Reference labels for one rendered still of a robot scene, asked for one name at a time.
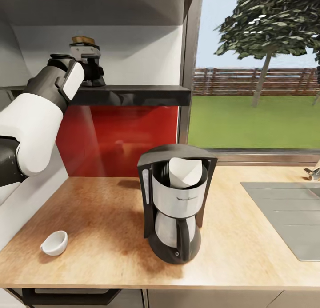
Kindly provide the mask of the coffee cup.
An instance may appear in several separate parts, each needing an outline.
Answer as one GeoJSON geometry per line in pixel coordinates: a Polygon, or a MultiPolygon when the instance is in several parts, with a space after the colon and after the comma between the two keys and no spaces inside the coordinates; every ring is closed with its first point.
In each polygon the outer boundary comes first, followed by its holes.
{"type": "Polygon", "coordinates": [[[40,249],[46,254],[57,256],[61,254],[68,245],[68,235],[65,231],[57,231],[48,236],[41,244],[40,249]]]}

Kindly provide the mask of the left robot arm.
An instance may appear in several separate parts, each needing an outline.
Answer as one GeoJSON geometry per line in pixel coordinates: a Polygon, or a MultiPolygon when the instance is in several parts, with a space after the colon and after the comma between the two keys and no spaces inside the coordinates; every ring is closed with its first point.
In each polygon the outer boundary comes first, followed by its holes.
{"type": "Polygon", "coordinates": [[[93,46],[51,54],[47,67],[0,112],[0,206],[31,176],[48,166],[67,107],[83,81],[100,79],[102,67],[84,58],[100,58],[93,46]]]}

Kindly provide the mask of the bottle of coffee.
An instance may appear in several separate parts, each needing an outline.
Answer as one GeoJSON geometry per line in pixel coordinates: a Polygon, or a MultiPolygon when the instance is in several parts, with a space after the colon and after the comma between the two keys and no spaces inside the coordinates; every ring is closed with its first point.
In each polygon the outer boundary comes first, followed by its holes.
{"type": "MultiPolygon", "coordinates": [[[[75,36],[72,38],[73,43],[70,44],[70,47],[87,47],[93,46],[100,50],[100,47],[95,45],[94,39],[86,36],[75,36]]],[[[84,58],[86,64],[95,63],[99,67],[99,58],[84,58]]],[[[103,76],[100,76],[100,79],[89,79],[87,81],[83,81],[81,87],[103,87],[106,86],[103,76]]]]}

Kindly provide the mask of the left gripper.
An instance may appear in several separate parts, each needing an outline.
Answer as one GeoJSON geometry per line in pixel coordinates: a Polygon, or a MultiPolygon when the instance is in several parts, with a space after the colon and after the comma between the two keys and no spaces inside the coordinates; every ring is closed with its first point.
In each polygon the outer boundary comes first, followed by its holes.
{"type": "MultiPolygon", "coordinates": [[[[79,62],[79,61],[78,61],[79,62]]],[[[102,67],[98,67],[97,64],[86,64],[79,62],[85,68],[85,79],[87,81],[89,79],[100,79],[100,76],[104,75],[104,71],[102,67]]]]}

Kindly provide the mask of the paper coffee filter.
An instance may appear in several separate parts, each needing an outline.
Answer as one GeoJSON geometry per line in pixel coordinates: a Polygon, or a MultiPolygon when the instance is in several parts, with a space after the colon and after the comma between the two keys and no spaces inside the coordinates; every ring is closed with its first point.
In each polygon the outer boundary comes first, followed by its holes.
{"type": "Polygon", "coordinates": [[[170,188],[183,189],[197,184],[202,174],[200,160],[174,157],[169,162],[170,188]]]}

